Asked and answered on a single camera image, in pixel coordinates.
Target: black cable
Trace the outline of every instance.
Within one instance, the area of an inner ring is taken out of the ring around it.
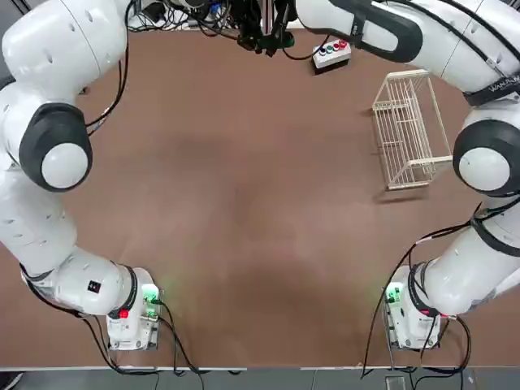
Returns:
[[[426,347],[428,345],[428,341],[430,341],[430,337],[433,332],[433,328],[436,327],[436,321],[437,321],[437,317],[434,317],[433,321],[431,321],[430,331],[428,332],[428,336],[426,336],[426,339],[424,340],[424,345],[421,348],[421,355],[420,355],[421,361],[423,359],[424,351],[426,350]]]
[[[28,11],[22,10],[22,8],[20,7],[20,5],[18,4],[18,2],[16,0],[11,0],[11,2],[13,4],[13,6],[15,6],[18,9],[20,14],[22,14],[22,15],[27,14]]]
[[[282,39],[284,39],[284,35],[285,35],[285,30],[281,34]],[[320,46],[318,46],[318,49],[316,49],[313,53],[306,55],[304,57],[294,57],[293,55],[291,55],[290,53],[287,52],[285,47],[282,47],[282,51],[284,52],[285,56],[288,59],[291,59],[293,61],[306,61],[307,59],[312,59],[317,53],[319,53],[319,51],[325,46],[325,44],[327,43],[327,41],[330,37],[331,37],[330,35],[327,35],[325,37],[325,40],[323,41],[323,43]]]
[[[374,332],[374,326],[375,326],[375,319],[377,317],[377,313],[379,311],[379,308],[381,306],[381,303],[383,302],[383,299],[384,299],[384,296],[385,296],[385,293],[386,293],[386,289],[388,287],[388,285],[392,282],[392,278],[393,276],[396,274],[397,270],[399,269],[399,267],[403,264],[403,262],[405,262],[405,260],[407,259],[407,257],[409,255],[412,254],[412,252],[414,251],[415,247],[418,245],[418,243],[420,243],[421,241],[423,240],[426,240],[426,239],[435,239],[435,238],[440,238],[440,237],[443,237],[443,236],[447,236],[449,234],[453,234],[454,232],[458,232],[459,230],[463,229],[463,228],[466,228],[470,226],[470,221],[467,221],[465,223],[462,223],[462,224],[459,224],[459,225],[455,225],[455,226],[451,226],[451,227],[445,227],[443,229],[440,229],[440,230],[437,230],[435,232],[432,232],[432,233],[429,233],[429,234],[426,234],[425,236],[423,236],[419,241],[415,242],[405,253],[405,255],[402,257],[402,259],[397,263],[397,265],[395,266],[395,268],[393,269],[392,271],[392,274],[390,275],[390,277],[388,278],[387,280],[387,283],[384,285],[383,287],[383,291],[381,292],[381,295],[379,296],[379,300],[377,302],[377,305],[375,306],[375,310],[374,310],[374,313],[372,315],[372,320],[370,322],[370,330],[368,332],[368,339],[366,341],[366,348],[365,348],[365,357],[363,359],[363,368],[362,368],[362,375],[361,375],[361,378],[365,378],[365,376],[369,375],[373,370],[366,370],[366,364],[368,362],[368,352],[370,350],[370,345],[371,345],[371,339],[372,339],[372,333]]]
[[[489,64],[488,60],[490,59],[475,43],[470,41],[468,37],[466,37],[463,33],[456,30],[450,23],[442,20],[439,16],[434,14],[433,12],[430,12],[428,9],[419,6],[418,4],[414,2],[410,2],[409,0],[388,0],[388,2],[395,2],[397,4],[402,4],[404,6],[414,8],[415,10],[422,12],[424,15],[428,16],[430,19],[434,20],[444,28],[446,28],[448,31],[450,31],[452,34],[454,34],[457,38],[459,38],[461,41],[466,43],[485,63]]]
[[[124,12],[124,25],[126,28],[128,28],[128,17],[130,15],[130,10],[132,9],[133,5],[137,2],[137,0],[132,0],[126,8],[126,11]],[[124,52],[124,72],[123,72],[123,80],[119,81],[119,88],[117,95],[115,96],[115,100],[112,102],[110,107],[102,113],[97,119],[93,120],[92,122],[89,122],[86,124],[87,128],[98,123],[100,120],[105,119],[108,115],[112,113],[112,111],[117,107],[119,102],[121,101],[121,97],[123,96],[125,87],[127,85],[127,79],[128,79],[128,65],[129,65],[129,58],[130,58],[130,52],[129,52],[129,43],[128,43],[128,30],[127,30],[127,47]]]
[[[470,18],[472,18],[474,21],[482,25],[485,29],[487,29],[502,45],[505,46],[507,50],[517,59],[517,61],[520,61],[520,52],[518,52],[517,48],[514,47],[511,42],[509,42],[502,34],[500,34],[493,26],[491,26],[486,20],[481,18],[479,15],[477,15],[476,12],[473,12],[471,10],[468,10],[463,5],[459,4],[458,2],[454,2],[453,0],[440,0],[441,2],[444,2],[448,5],[450,5],[453,8],[457,8],[459,11],[465,13]]]
[[[428,367],[427,369],[429,371],[433,371],[437,374],[455,375],[460,373],[461,371],[464,371],[467,368],[471,357],[471,332],[466,322],[464,322],[462,318],[457,316],[456,320],[462,325],[462,327],[464,328],[464,332],[466,333],[466,355],[464,356],[464,360],[462,360],[462,363],[459,367],[456,367],[454,369]]]
[[[497,215],[502,214],[504,211],[507,211],[510,208],[516,206],[518,203],[520,203],[520,196],[518,196],[516,199],[514,199],[513,201],[511,201],[510,203],[508,203],[506,205],[495,207],[493,209],[484,210],[487,213],[487,215],[482,218],[477,218],[477,219],[482,222],[487,221],[488,219],[496,217]]]

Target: cable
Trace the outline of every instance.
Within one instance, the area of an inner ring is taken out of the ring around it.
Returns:
[[[446,28],[448,31],[450,31],[452,34],[454,34],[457,38],[459,38],[461,41],[466,43],[485,63],[488,65],[492,62],[491,59],[468,37],[466,37],[462,32],[459,32],[456,30],[450,23],[442,20],[439,16],[434,14],[433,12],[430,12],[428,9],[419,6],[418,4],[414,2],[410,2],[409,0],[388,0],[388,2],[395,2],[397,4],[401,4],[410,8],[414,8],[415,10],[422,12],[424,15],[428,16],[430,19],[433,19],[435,22]]]
[[[454,2],[453,0],[440,0],[441,2],[444,2],[451,7],[457,8],[459,11],[465,13],[470,18],[475,20],[477,23],[481,24],[485,29],[487,29],[502,45],[505,46],[509,52],[518,60],[520,61],[520,52],[518,52],[517,48],[514,47],[511,42],[509,42],[502,34],[500,34],[493,26],[491,26],[486,20],[481,18],[479,15],[477,15],[476,12],[473,12],[471,10],[468,10],[463,5],[459,4],[458,2]]]
[[[392,278],[396,274],[396,272],[399,269],[399,267],[405,262],[407,257],[412,254],[412,252],[414,251],[415,247],[418,246],[419,244],[423,243],[424,241],[434,240],[436,238],[440,238],[440,237],[443,237],[443,236],[447,236],[449,234],[453,234],[454,232],[458,232],[459,230],[461,230],[463,228],[466,228],[468,226],[470,226],[470,221],[467,221],[467,222],[459,224],[459,225],[451,226],[451,227],[445,227],[445,228],[437,230],[435,232],[426,234],[419,241],[415,242],[406,251],[406,253],[402,257],[402,259],[397,263],[397,265],[395,266],[395,268],[392,271],[392,274],[388,278],[387,283],[383,287],[383,291],[381,292],[381,295],[379,296],[379,300],[377,302],[377,305],[375,306],[375,310],[374,310],[374,313],[372,315],[372,320],[370,322],[370,330],[368,332],[368,339],[366,341],[365,357],[364,357],[364,360],[363,360],[363,368],[362,368],[361,379],[365,378],[367,375],[369,375],[373,371],[373,370],[366,370],[366,364],[368,362],[368,352],[370,350],[372,333],[374,332],[375,319],[377,317],[377,312],[379,311],[381,303],[383,302],[384,295],[386,293],[386,289],[387,289],[388,285],[392,282]]]
[[[280,34],[282,39],[284,39],[284,34],[285,34],[285,30]],[[294,56],[292,56],[290,53],[287,52],[285,47],[282,47],[282,51],[284,52],[285,56],[288,59],[291,59],[293,61],[306,61],[307,59],[312,59],[317,53],[319,53],[319,51],[325,46],[325,44],[327,43],[327,41],[328,41],[328,39],[330,37],[331,37],[330,35],[327,35],[325,37],[325,40],[323,41],[323,43],[318,47],[318,49],[316,49],[313,53],[311,53],[309,55],[306,55],[304,57],[294,57]]]
[[[132,0],[128,5],[127,5],[127,8],[126,8],[126,11],[124,12],[124,25],[128,28],[128,17],[130,15],[130,10],[132,9],[133,5],[137,2],[137,0]],[[117,95],[115,96],[115,100],[114,102],[112,102],[112,104],[105,110],[105,112],[103,112],[103,114],[101,114],[97,119],[93,120],[92,122],[89,122],[86,124],[87,128],[89,128],[90,126],[96,124],[97,122],[99,122],[100,120],[102,119],[105,119],[106,117],[108,117],[108,115],[110,115],[112,113],[112,111],[117,107],[117,105],[119,104],[119,102],[121,101],[121,97],[123,96],[123,93],[124,93],[124,90],[125,90],[125,87],[127,85],[127,79],[128,79],[128,65],[129,65],[129,58],[130,58],[130,53],[129,53],[129,44],[128,44],[128,30],[127,30],[127,48],[124,52],[124,72],[123,72],[123,79],[119,79],[119,87],[118,87],[118,92],[117,92]],[[92,136],[93,134],[95,133],[95,130],[93,130],[92,132],[89,133],[89,137]]]
[[[25,15],[28,13],[28,11],[22,10],[22,8],[20,7],[20,4],[18,4],[18,2],[16,0],[11,0],[11,2],[13,3],[13,6],[15,6],[18,9],[20,14]]]

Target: black joint cap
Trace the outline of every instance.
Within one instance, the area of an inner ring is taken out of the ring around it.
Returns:
[[[509,180],[501,187],[492,191],[483,191],[471,187],[461,176],[459,164],[468,151],[476,148],[487,148],[500,153],[509,164]],[[489,197],[503,197],[520,190],[520,129],[512,124],[485,119],[464,128],[453,147],[453,170],[460,180],[475,191]]]
[[[42,164],[46,155],[61,144],[78,145],[87,156],[84,176],[69,188],[55,188],[45,180]],[[69,191],[81,184],[89,175],[93,154],[83,113],[65,103],[47,103],[32,116],[19,146],[19,164],[25,174],[43,189],[54,193]]]

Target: floor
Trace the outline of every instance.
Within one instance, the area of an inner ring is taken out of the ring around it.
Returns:
[[[385,377],[394,375],[387,370],[376,370],[363,381],[359,370],[248,370],[238,376],[227,372],[213,372],[203,376],[205,390],[384,390]],[[427,375],[416,374],[414,379]],[[157,377],[121,377],[108,370],[35,371],[27,373],[16,390],[154,390]],[[406,390],[411,389],[407,377]],[[468,369],[464,374],[465,390],[513,390],[518,389],[520,370],[517,368]],[[449,379],[425,379],[418,390],[458,390],[460,376]],[[161,374],[158,390],[200,390],[200,379],[193,374],[176,378],[170,372]]]
[[[322,40],[296,38],[294,55]],[[61,197],[78,244],[150,271],[198,366],[362,362],[372,311],[398,259],[479,202],[451,171],[419,193],[384,192],[371,104],[385,75],[404,67],[355,50],[347,67],[315,77],[309,63],[197,32],[132,35],[130,53],[127,91],[93,136],[93,170]],[[115,76],[81,97],[87,119],[114,98]],[[453,144],[468,106],[442,81],[434,87]],[[450,240],[421,245],[413,260],[438,256]],[[3,249],[0,258],[0,312],[10,314],[0,366],[102,366],[85,325],[41,305],[18,263]],[[470,364],[520,366],[520,338],[509,337],[519,293],[465,316]],[[461,361],[461,334],[453,327],[446,337],[424,364]],[[159,344],[119,363],[171,366],[168,334]],[[399,353],[396,363],[419,361]],[[369,364],[389,364],[381,323]]]

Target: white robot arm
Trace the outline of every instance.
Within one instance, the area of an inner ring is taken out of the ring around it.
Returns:
[[[440,314],[465,313],[520,283],[520,13],[498,0],[301,0],[296,8],[311,31],[426,68],[474,106],[453,168],[488,196],[487,208],[509,206],[485,221],[473,218],[440,258],[394,275],[388,299],[396,343],[429,348]]]
[[[145,270],[78,248],[76,227],[55,193],[75,188],[92,166],[75,98],[118,63],[125,20],[150,2],[50,0],[2,41],[16,82],[0,91],[0,241],[40,294],[82,314],[106,315],[115,349],[148,347],[158,289]]]
[[[121,349],[142,348],[150,339],[144,297],[146,288],[152,296],[157,288],[146,271],[77,248],[76,229],[53,193],[75,188],[92,166],[75,96],[119,61],[125,20],[149,2],[49,0],[15,24],[2,44],[16,82],[0,91],[0,241],[41,291],[83,313],[108,314],[111,343]],[[185,7],[205,2],[178,0]],[[499,0],[296,0],[296,9],[310,31],[429,69],[459,88],[475,108],[454,148],[455,172],[489,196],[492,207],[515,199],[520,14]],[[396,274],[404,317],[399,345],[422,348],[424,324],[438,317],[424,307],[460,314],[518,284],[517,213],[520,206],[475,222],[442,257],[415,273],[406,268]],[[415,290],[412,278],[424,292]],[[438,323],[432,344],[437,332]]]

